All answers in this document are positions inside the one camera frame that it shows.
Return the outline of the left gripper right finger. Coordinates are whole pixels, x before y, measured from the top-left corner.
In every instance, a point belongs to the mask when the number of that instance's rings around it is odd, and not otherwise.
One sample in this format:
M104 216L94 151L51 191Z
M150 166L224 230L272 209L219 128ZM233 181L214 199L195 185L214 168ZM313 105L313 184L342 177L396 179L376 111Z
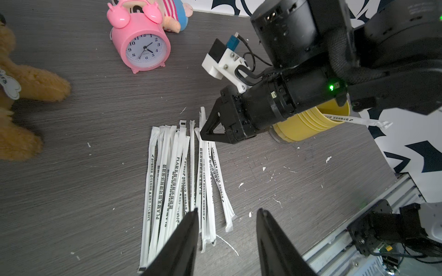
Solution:
M258 210L256 232L263 276L316 275L268 210Z

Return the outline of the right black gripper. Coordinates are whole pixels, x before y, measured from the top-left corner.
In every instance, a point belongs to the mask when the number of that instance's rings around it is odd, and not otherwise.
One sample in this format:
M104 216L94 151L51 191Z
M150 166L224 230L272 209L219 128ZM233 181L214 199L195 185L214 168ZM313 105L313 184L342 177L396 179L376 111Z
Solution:
M275 74L244 93L229 85L221 90L201 129L201 138L236 144L258 132L332 98L327 74Z

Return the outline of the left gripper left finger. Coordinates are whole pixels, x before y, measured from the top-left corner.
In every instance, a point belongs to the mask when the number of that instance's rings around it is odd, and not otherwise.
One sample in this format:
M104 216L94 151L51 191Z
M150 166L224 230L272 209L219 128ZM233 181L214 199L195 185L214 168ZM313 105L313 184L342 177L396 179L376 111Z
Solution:
M142 276L192 276L198 250L198 209L188 212Z

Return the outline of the fifteenth white straw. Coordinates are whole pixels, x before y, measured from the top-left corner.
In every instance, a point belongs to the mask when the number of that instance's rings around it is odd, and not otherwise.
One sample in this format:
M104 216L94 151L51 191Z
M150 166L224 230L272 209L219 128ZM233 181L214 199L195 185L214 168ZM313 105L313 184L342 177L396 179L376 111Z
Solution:
M218 151L214 141L209 142L209 167L211 174L214 177L214 181L220 192L224 218L226 221L225 231L231 232L233 230L233 221L237 218L237 216L234 213L233 207L225 190L223 175L221 171L221 164L219 161Z

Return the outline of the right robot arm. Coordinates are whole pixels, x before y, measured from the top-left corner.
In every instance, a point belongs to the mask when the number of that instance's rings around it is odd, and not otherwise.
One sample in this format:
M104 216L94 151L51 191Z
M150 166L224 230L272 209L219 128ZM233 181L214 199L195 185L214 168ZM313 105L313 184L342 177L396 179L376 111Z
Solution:
M250 21L272 67L260 74L216 40L206 71L231 84L200 129L236 144L329 100L429 115L442 105L442 3L392 1L353 28L345 1L265 1Z

